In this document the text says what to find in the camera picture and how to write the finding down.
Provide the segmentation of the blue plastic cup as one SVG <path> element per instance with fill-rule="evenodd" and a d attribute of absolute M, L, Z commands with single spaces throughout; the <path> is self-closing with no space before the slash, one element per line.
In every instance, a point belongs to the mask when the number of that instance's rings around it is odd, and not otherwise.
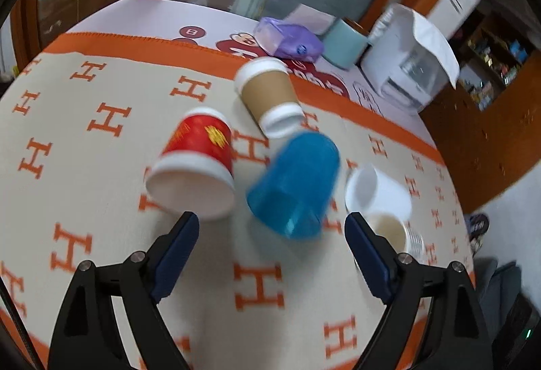
<path fill-rule="evenodd" d="M 254 217 L 288 239 L 304 240 L 322 231 L 340 170 L 334 142 L 317 132 L 289 139 L 246 195 Z"/>

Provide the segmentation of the grey plaid paper cup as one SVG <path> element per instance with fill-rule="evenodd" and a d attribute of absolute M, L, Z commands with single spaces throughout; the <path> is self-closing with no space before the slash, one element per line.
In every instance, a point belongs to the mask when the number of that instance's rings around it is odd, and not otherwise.
<path fill-rule="evenodd" d="M 386 238 L 397 253 L 407 253 L 417 261 L 422 260 L 424 240 L 415 229 L 392 214 L 372 213 L 365 220 L 374 233 Z"/>

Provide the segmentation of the white plastic cup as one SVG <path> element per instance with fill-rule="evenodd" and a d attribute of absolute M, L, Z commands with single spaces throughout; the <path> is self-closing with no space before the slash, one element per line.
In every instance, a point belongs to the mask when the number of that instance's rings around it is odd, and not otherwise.
<path fill-rule="evenodd" d="M 371 164 L 353 169 L 345 187 L 345 205 L 349 212 L 363 215 L 386 213 L 405 222 L 413 213 L 408 190 L 394 178 Z"/>

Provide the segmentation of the red paper cup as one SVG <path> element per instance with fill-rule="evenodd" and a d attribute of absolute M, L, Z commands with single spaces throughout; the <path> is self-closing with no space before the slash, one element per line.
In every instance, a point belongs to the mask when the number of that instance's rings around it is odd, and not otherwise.
<path fill-rule="evenodd" d="M 151 200 L 166 211 L 191 211 L 203 221 L 235 207 L 232 130 L 210 107 L 188 111 L 145 176 Z"/>

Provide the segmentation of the brown sleeved paper cup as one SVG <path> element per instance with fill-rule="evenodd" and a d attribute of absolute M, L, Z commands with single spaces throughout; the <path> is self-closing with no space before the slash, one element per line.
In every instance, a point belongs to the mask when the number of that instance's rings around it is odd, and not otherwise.
<path fill-rule="evenodd" d="M 234 78 L 241 101 L 269 139 L 292 135 L 304 120 L 287 66 L 275 57 L 259 57 L 242 65 Z"/>

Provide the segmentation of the dark wooden shelf cabinet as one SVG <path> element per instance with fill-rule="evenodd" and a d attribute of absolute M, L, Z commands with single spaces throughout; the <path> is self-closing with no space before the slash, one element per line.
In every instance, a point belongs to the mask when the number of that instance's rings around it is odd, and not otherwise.
<path fill-rule="evenodd" d="M 495 11 L 474 10 L 449 43 L 460 76 L 421 117 L 472 212 L 540 161 L 540 50 Z"/>

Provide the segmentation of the orange beige H-pattern cloth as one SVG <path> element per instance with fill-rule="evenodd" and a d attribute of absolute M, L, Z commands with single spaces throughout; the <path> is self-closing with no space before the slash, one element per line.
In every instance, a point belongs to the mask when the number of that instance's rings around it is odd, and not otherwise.
<path fill-rule="evenodd" d="M 344 238 L 345 184 L 371 164 L 405 187 L 422 260 L 472 268 L 467 230 L 438 151 L 349 101 L 294 79 L 304 130 L 338 147 L 340 172 L 319 237 L 285 239 L 251 214 L 246 191 L 281 147 L 259 131 L 233 78 L 241 57 L 169 40 L 60 36 L 1 101 L 1 277 L 41 357 L 75 268 L 124 261 L 175 223 L 144 178 L 183 114 L 211 107 L 232 130 L 236 208 L 204 222 L 160 304 L 194 369 L 349 369 L 383 313 Z"/>

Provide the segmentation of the white appliance with cloth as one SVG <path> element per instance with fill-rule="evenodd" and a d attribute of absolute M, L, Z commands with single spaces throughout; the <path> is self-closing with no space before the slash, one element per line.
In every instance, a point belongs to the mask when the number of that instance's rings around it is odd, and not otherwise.
<path fill-rule="evenodd" d="M 449 84 L 460 65 L 440 30 L 402 4 L 391 4 L 374 24 L 360 70 L 372 89 L 408 114 L 421 112 Z"/>

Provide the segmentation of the light blue canister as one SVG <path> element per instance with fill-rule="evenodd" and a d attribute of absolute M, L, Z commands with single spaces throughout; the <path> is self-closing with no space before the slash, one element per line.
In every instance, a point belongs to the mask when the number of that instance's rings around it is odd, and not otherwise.
<path fill-rule="evenodd" d="M 339 18 L 323 37 L 323 57 L 335 67 L 349 70 L 369 45 L 369 32 L 349 18 Z"/>

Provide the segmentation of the white printed table cover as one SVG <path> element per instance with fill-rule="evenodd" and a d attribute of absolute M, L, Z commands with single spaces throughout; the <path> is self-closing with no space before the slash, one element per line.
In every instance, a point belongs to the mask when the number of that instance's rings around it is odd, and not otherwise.
<path fill-rule="evenodd" d="M 70 31 L 177 40 L 254 59 L 264 55 L 253 37 L 257 24 L 247 17 L 196 4 L 120 0 L 84 18 Z M 346 97 L 434 144 L 420 116 L 406 114 L 377 95 L 359 68 L 341 70 L 322 57 L 314 64 L 290 61 L 288 66 L 292 75 Z"/>

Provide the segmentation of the purple tissue pack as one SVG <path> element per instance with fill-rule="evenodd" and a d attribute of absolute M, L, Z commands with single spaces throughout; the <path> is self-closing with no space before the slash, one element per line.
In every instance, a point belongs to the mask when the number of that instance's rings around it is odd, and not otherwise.
<path fill-rule="evenodd" d="M 284 19 L 263 17 L 253 36 L 266 54 L 278 59 L 316 62 L 324 52 L 319 37 L 336 17 L 305 4 L 299 4 Z"/>

